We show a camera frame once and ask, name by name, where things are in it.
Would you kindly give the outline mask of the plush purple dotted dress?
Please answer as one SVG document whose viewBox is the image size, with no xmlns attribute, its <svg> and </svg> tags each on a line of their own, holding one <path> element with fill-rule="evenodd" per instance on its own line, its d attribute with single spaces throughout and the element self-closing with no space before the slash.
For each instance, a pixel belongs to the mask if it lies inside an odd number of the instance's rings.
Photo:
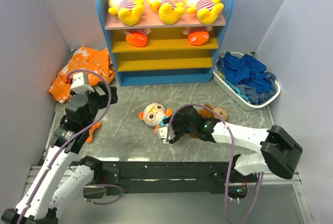
<svg viewBox="0 0 333 224">
<path fill-rule="evenodd" d="M 99 122 L 97 122 L 96 124 L 94 124 L 91 128 L 90 128 L 90 130 L 89 130 L 89 136 L 88 136 L 88 138 L 87 138 L 87 140 L 86 140 L 86 143 L 91 143 L 91 142 L 93 142 L 93 139 L 94 139 L 94 132 L 97 130 L 97 129 L 99 129 L 101 127 L 101 122 L 99 121 Z"/>
</svg>

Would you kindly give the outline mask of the white plush blue dotted dress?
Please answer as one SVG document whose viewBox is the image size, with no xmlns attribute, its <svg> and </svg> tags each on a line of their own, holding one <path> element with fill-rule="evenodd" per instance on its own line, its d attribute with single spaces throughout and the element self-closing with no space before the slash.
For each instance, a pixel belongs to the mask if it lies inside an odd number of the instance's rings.
<svg viewBox="0 0 333 224">
<path fill-rule="evenodd" d="M 154 127 L 154 133 L 157 133 L 159 127 L 164 126 L 163 120 L 173 114 L 171 109 L 166 109 L 159 103 L 151 103 L 145 107 L 144 111 L 140 112 L 138 117 L 145 122 L 146 125 Z"/>
</svg>

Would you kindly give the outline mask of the brown monkey plush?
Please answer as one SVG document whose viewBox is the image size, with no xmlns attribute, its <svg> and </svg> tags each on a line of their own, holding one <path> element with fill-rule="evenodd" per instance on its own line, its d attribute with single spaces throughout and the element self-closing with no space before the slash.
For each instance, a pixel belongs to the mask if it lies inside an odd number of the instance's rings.
<svg viewBox="0 0 333 224">
<path fill-rule="evenodd" d="M 192 126 L 189 135 L 193 138 L 199 138 L 203 141 L 214 142 L 212 133 L 214 126 L 221 121 L 228 121 L 228 113 L 223 107 L 214 106 L 205 103 L 200 110 L 192 108 L 191 112 Z"/>
</svg>

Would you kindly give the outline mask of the boy doll striped shirt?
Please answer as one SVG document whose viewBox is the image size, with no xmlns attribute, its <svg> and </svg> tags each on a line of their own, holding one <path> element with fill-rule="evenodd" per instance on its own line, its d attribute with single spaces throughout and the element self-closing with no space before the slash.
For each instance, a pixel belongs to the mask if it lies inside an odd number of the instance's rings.
<svg viewBox="0 0 333 224">
<path fill-rule="evenodd" d="M 212 26 L 205 27 L 186 27 L 183 29 L 183 34 L 187 36 L 190 44 L 200 46 L 206 43 L 209 38 L 209 32 L 213 29 Z"/>
</svg>

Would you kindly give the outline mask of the yellow frog plush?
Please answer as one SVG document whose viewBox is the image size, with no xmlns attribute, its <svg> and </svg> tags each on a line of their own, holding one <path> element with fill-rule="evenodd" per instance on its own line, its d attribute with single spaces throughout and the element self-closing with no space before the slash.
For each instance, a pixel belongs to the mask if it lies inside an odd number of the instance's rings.
<svg viewBox="0 0 333 224">
<path fill-rule="evenodd" d="M 147 3 L 167 25 L 174 24 L 185 13 L 183 3 L 176 0 L 147 0 Z"/>
<path fill-rule="evenodd" d="M 187 12 L 196 15 L 200 23 L 211 25 L 224 8 L 221 0 L 184 0 Z"/>
<path fill-rule="evenodd" d="M 143 0 L 108 0 L 108 13 L 128 26 L 135 25 L 144 12 Z"/>
</svg>

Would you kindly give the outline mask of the yellow frog plush front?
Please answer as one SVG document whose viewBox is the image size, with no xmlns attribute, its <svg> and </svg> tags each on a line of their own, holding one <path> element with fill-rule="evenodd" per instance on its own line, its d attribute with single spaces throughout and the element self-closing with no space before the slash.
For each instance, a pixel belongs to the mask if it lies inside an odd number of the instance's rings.
<svg viewBox="0 0 333 224">
<path fill-rule="evenodd" d="M 187 12 L 196 15 L 200 23 L 211 25 L 224 8 L 221 0 L 184 0 Z"/>
</svg>

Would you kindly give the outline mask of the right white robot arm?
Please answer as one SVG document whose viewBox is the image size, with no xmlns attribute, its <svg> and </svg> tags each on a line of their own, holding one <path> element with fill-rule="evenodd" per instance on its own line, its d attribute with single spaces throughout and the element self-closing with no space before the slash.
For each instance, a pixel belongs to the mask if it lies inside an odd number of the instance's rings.
<svg viewBox="0 0 333 224">
<path fill-rule="evenodd" d="M 195 104 L 179 108 L 163 122 L 168 127 L 169 143 L 175 143 L 184 134 L 194 134 L 202 141 L 229 143 L 252 151 L 250 155 L 233 155 L 228 176 L 241 181 L 254 173 L 271 172 L 283 179 L 292 179 L 302 155 L 302 147 L 282 127 L 250 128 L 225 122 L 217 114 L 204 117 Z"/>
</svg>

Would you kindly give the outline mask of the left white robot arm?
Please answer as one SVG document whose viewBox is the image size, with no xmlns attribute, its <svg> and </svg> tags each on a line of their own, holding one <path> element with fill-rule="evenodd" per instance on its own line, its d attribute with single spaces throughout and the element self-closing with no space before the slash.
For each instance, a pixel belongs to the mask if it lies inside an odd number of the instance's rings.
<svg viewBox="0 0 333 224">
<path fill-rule="evenodd" d="M 103 179 L 102 161 L 86 156 L 73 174 L 60 182 L 97 124 L 98 111 L 117 103 L 117 88 L 99 82 L 92 90 L 71 94 L 40 171 L 17 206 L 4 211 L 4 223 L 58 223 L 63 210 L 85 185 Z"/>
</svg>

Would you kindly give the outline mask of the blue pink yellow toy shelf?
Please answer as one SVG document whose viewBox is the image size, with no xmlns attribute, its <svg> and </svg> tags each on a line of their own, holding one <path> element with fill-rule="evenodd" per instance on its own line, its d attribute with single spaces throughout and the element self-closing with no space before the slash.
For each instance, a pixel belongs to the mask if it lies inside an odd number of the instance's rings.
<svg viewBox="0 0 333 224">
<path fill-rule="evenodd" d="M 149 28 L 152 32 L 144 47 L 134 47 L 123 33 L 128 26 L 108 13 L 108 0 L 95 0 L 95 3 L 121 86 L 210 81 L 234 6 L 234 0 L 222 0 L 224 8 L 212 25 L 210 39 L 194 46 L 182 32 L 186 27 L 201 25 L 194 16 L 185 14 L 176 24 L 165 25 L 145 3 L 144 13 L 135 27 Z"/>
</svg>

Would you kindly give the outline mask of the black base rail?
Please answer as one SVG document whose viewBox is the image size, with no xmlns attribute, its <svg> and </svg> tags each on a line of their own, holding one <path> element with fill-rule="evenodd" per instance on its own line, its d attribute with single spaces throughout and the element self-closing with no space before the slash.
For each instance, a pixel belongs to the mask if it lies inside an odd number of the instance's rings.
<svg viewBox="0 0 333 224">
<path fill-rule="evenodd" d="M 103 173 L 84 189 L 89 199 L 124 194 L 225 194 L 227 162 L 106 162 Z"/>
</svg>

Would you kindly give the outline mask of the aluminium frame rail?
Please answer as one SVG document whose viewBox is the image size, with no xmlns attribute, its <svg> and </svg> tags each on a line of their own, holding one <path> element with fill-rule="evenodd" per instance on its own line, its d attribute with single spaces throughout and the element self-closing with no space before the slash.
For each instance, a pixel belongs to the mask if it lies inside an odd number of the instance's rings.
<svg viewBox="0 0 333 224">
<path fill-rule="evenodd" d="M 34 181 L 35 177 L 37 176 L 40 166 L 32 165 L 28 177 L 26 179 L 24 185 L 24 192 L 26 193 L 30 188 L 32 182 Z M 273 173 L 265 173 L 263 177 L 262 186 L 270 185 L 270 186 L 281 186 L 281 185 L 292 185 L 293 190 L 296 195 L 297 205 L 300 210 L 300 214 L 304 223 L 314 223 L 313 216 L 310 211 L 310 207 L 308 205 L 307 199 L 305 197 L 304 190 L 302 188 L 302 181 L 298 172 L 294 174 L 292 179 L 282 179 L 274 175 Z"/>
</svg>

